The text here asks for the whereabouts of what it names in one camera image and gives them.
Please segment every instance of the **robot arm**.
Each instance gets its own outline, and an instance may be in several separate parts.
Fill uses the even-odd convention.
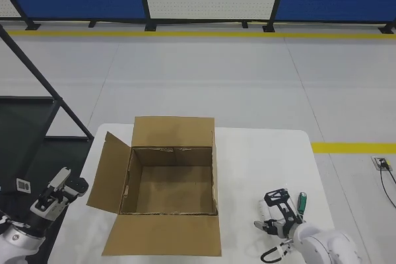
[[[337,231],[322,231],[303,220],[302,214],[295,215],[288,204],[290,196],[286,189],[278,189],[265,194],[264,201],[269,207],[276,206],[283,219],[255,221],[254,225],[273,236],[285,239],[280,247],[274,247],[261,256],[264,263],[280,261],[291,248],[302,254],[307,264],[360,264],[356,245],[346,234]],[[288,248],[283,252],[281,246]],[[282,257],[272,261],[265,260],[270,253],[280,251]]]
[[[88,184],[85,179],[70,179],[70,173],[67,168],[60,170],[32,204],[23,223],[3,217],[11,225],[0,235],[0,264],[27,263],[25,257],[38,252],[46,239],[46,231],[63,210],[86,193]]]

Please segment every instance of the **white table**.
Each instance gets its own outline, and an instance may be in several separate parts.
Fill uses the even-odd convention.
[[[92,186],[107,131],[130,145],[133,125],[103,124],[98,129],[81,177]],[[218,204],[222,257],[101,257],[116,214],[86,206],[89,192],[69,206],[49,263],[261,263],[259,256],[278,243],[253,226],[258,201],[268,191],[288,188],[294,202],[308,194],[305,219],[332,229],[333,221],[303,131],[216,128]],[[298,252],[282,263],[304,263]]]

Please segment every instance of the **white partition panel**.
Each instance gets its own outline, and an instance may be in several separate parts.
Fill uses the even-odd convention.
[[[275,0],[148,0],[151,18],[270,19]]]
[[[0,0],[0,17],[20,17],[9,0]]]

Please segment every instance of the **open cardboard box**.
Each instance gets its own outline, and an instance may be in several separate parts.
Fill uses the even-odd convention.
[[[136,117],[107,133],[87,205],[116,213],[102,255],[220,256],[214,118]]]

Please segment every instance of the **white floor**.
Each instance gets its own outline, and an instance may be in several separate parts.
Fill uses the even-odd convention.
[[[184,115],[215,117],[218,127],[301,129],[313,142],[396,142],[396,40],[15,40],[93,134],[135,116]],[[1,41],[0,95],[48,95]],[[49,134],[82,132],[61,112]],[[335,226],[354,238],[364,263],[396,263],[396,211],[370,155],[315,158]],[[388,159],[396,177],[396,155]]]

